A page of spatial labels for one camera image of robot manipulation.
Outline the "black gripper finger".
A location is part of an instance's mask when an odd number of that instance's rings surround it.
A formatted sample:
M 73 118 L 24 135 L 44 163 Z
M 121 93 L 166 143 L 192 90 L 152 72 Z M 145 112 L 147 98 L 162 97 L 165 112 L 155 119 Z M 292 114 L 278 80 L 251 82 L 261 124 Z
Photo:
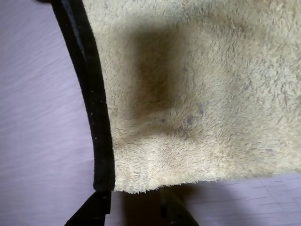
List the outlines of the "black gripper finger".
M 160 190 L 161 216 L 170 226 L 199 226 L 182 201 L 169 189 Z
M 104 226 L 111 211 L 111 191 L 95 191 L 64 226 Z

